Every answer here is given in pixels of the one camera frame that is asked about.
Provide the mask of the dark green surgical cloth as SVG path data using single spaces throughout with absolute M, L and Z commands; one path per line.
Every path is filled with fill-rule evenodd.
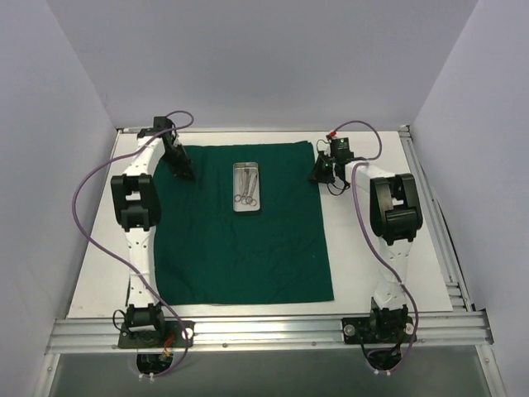
M 159 163 L 155 283 L 168 304 L 298 304 L 334 298 L 312 144 L 188 146 L 195 180 Z M 260 211 L 235 213 L 237 162 L 260 169 Z

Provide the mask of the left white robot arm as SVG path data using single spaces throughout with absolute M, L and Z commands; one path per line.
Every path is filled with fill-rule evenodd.
M 123 332 L 136 334 L 148 347 L 157 347 L 167 335 L 163 304 L 150 285 L 154 269 L 155 228 L 161 221 L 161 203 L 154 172 L 162 162 L 170 174 L 195 180 L 192 161 L 179 141 L 178 128 L 170 116 L 156 116 L 153 125 L 136 136 L 138 154 L 125 171 L 111 177 L 117 223 L 125 233 L 132 264 L 126 299 Z

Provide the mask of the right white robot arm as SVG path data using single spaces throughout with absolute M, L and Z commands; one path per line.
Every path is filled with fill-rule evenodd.
M 347 138 L 330 133 L 327 148 L 317 149 L 316 163 L 308 177 L 331 187 L 339 179 L 341 192 L 350 190 L 360 229 L 379 265 L 372 295 L 368 334 L 376 341 L 388 340 L 397 329 L 407 331 L 407 265 L 413 241 L 422 228 L 423 216 L 413 175 L 394 174 L 372 164 L 382 155 L 356 156 Z

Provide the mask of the metal instrument tray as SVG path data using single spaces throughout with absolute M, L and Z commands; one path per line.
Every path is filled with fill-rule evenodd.
M 254 194 L 254 198 L 256 199 L 256 202 L 257 204 L 255 206 L 248 206 L 248 205 L 244 205 L 243 203 L 235 203 L 234 201 L 234 190 L 236 188 L 236 182 L 235 182 L 235 169 L 236 168 L 242 168 L 242 167 L 247 167 L 249 168 L 250 170 L 252 169 L 257 169 L 258 172 L 259 172 L 259 181 L 258 181 L 258 184 L 257 184 L 257 188 L 256 188 L 256 191 L 255 191 L 255 194 Z M 259 212 L 260 211 L 260 208 L 261 208 L 261 205 L 260 205 L 260 169 L 259 169 L 259 165 L 256 163 L 256 162 L 237 162 L 233 165 L 233 172 L 232 172 L 232 182 L 233 182 L 233 185 L 232 185 L 232 197 L 233 197 L 233 211 L 235 213 L 255 213 L 255 212 Z

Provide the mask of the steel surgical scissors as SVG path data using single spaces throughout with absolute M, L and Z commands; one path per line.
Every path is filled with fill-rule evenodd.
M 247 167 L 236 168 L 234 176 L 236 182 L 234 201 L 235 203 L 244 203 L 250 188 L 250 169 Z

